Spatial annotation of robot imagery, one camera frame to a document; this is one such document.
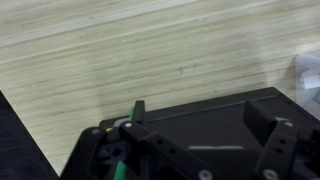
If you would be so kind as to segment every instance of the light wood grain surface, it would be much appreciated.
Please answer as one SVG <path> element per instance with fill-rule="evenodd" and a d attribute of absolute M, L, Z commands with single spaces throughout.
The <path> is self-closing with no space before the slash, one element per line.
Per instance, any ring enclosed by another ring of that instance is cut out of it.
<path fill-rule="evenodd" d="M 319 0 L 0 0 L 0 89 L 58 173 L 79 133 L 275 86 L 320 49 Z"/>

